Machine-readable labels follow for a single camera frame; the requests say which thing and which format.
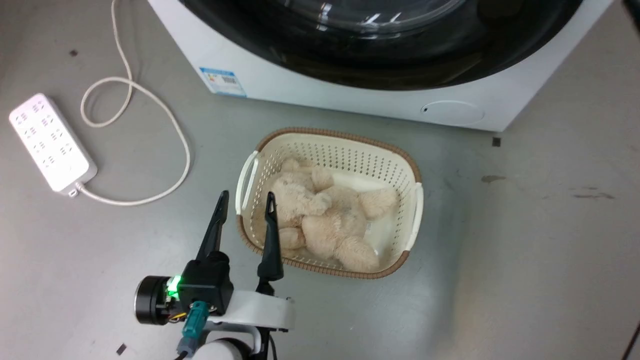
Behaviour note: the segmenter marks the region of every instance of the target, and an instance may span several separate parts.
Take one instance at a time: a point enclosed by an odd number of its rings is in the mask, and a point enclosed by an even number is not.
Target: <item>beige teddy bear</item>
[[[283,163],[282,170],[273,192],[285,253],[306,246],[320,258],[338,259],[351,271],[379,270],[378,255],[364,242],[367,220],[382,217],[395,207],[396,191],[358,193],[333,185],[327,169],[303,168],[292,159]]]
[[[317,192],[332,185],[331,173],[325,168],[301,167],[294,159],[282,163],[281,172],[271,190],[278,205],[283,255],[293,256],[294,250],[305,246],[302,218],[305,215],[322,215],[331,207],[331,197]]]

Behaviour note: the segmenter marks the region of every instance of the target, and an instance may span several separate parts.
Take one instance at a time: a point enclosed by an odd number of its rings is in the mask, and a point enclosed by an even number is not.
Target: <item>white cable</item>
[[[122,59],[122,62],[124,62],[124,67],[125,69],[127,69],[127,79],[125,78],[121,78],[120,76],[110,76],[108,78],[104,78],[104,79],[100,79],[98,81],[96,81],[92,86],[89,86],[88,89],[86,89],[86,92],[84,93],[84,95],[82,96],[82,101],[80,102],[80,114],[82,115],[82,119],[84,120],[84,122],[91,126],[91,127],[105,127],[108,126],[110,124],[112,124],[114,121],[118,120],[118,117],[120,117],[120,115],[122,115],[122,113],[124,112],[124,110],[127,108],[127,106],[129,105],[129,101],[131,100],[131,93],[133,88],[136,88],[137,90],[143,92],[146,96],[149,96],[153,101],[156,102],[156,104],[160,105],[160,107],[166,112],[167,116],[169,116],[169,119],[171,120],[171,123],[173,124],[175,131],[178,133],[178,136],[180,137],[180,141],[182,141],[182,145],[184,146],[184,152],[186,153],[187,156],[187,162],[184,165],[184,171],[182,172],[182,176],[180,176],[180,179],[178,179],[178,181],[169,189],[163,191],[162,193],[159,193],[155,196],[151,196],[147,199],[141,199],[141,200],[136,200],[136,201],[120,201],[120,200],[111,200],[111,199],[107,199],[104,197],[101,197],[100,195],[96,195],[94,193],[92,193],[91,191],[87,190],[84,187],[84,184],[81,183],[77,183],[76,187],[77,189],[89,196],[90,198],[103,202],[105,204],[109,204],[109,205],[116,205],[116,206],[137,206],[137,205],[142,205],[142,204],[148,204],[149,202],[155,201],[157,199],[161,199],[167,195],[169,195],[170,193],[172,193],[175,189],[177,189],[182,182],[185,180],[185,178],[187,178],[187,174],[189,174],[189,167],[191,166],[191,152],[189,151],[189,144],[187,144],[187,140],[184,138],[184,134],[182,133],[182,130],[180,129],[180,126],[178,125],[177,120],[175,120],[175,117],[173,116],[173,113],[171,112],[171,110],[169,110],[169,107],[167,107],[167,105],[165,105],[160,99],[158,99],[157,96],[155,96],[151,91],[143,88],[140,84],[136,83],[135,81],[133,81],[133,75],[131,74],[131,68],[129,67],[129,62],[127,62],[127,58],[124,56],[124,52],[122,51],[122,46],[120,45],[120,39],[118,38],[118,26],[116,25],[116,13],[115,13],[115,5],[116,5],[117,0],[113,0],[113,2],[111,3],[111,23],[113,25],[113,36],[115,37],[116,40],[116,46],[118,47],[118,52],[120,53],[120,57]],[[120,110],[118,110],[118,112],[116,113],[116,115],[114,115],[110,120],[105,121],[105,122],[101,122],[101,123],[95,123],[92,122],[87,116],[86,113],[84,112],[84,104],[86,102],[87,97],[89,97],[89,94],[98,86],[104,84],[104,83],[109,83],[109,82],[119,82],[119,83],[125,83],[129,85],[129,91],[127,92],[127,98],[125,99],[122,107],[120,108]]]

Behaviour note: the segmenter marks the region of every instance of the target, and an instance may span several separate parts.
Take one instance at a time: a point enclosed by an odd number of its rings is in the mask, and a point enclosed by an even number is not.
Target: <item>white washing machine body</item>
[[[542,48],[491,76],[429,90],[369,90],[314,79],[236,45],[182,3],[149,0],[214,93],[434,124],[503,131],[525,108],[613,0],[584,0]]]

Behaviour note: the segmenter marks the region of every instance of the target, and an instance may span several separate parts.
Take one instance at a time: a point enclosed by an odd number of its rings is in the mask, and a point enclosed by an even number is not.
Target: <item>white plastic basket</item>
[[[263,139],[246,160],[236,190],[239,231],[247,246],[262,253],[264,206],[274,175],[288,158],[295,158],[332,170],[337,184],[358,191],[386,186],[396,189],[398,207],[391,214],[368,224],[365,241],[380,257],[374,273],[343,270],[337,261],[317,258],[308,252],[284,263],[324,274],[377,279],[395,272],[413,247],[424,207],[422,179],[417,165],[401,149],[356,135],[319,129],[287,128]]]

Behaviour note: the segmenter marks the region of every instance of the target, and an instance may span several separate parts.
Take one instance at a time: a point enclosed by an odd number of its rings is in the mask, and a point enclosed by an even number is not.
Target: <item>floor stain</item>
[[[600,198],[605,198],[605,199],[609,199],[609,200],[613,200],[616,197],[613,195],[610,195],[608,193],[598,193],[596,195],[582,195],[582,194],[576,194],[573,197],[577,198],[577,199],[600,199]]]
[[[444,185],[447,187],[447,189],[453,191],[453,185],[451,184],[451,182],[449,182],[449,180],[444,179]]]
[[[483,183],[486,184],[491,184],[494,181],[498,181],[498,180],[506,180],[507,178],[504,176],[497,176],[497,175],[485,175],[483,176],[480,181],[482,181]]]

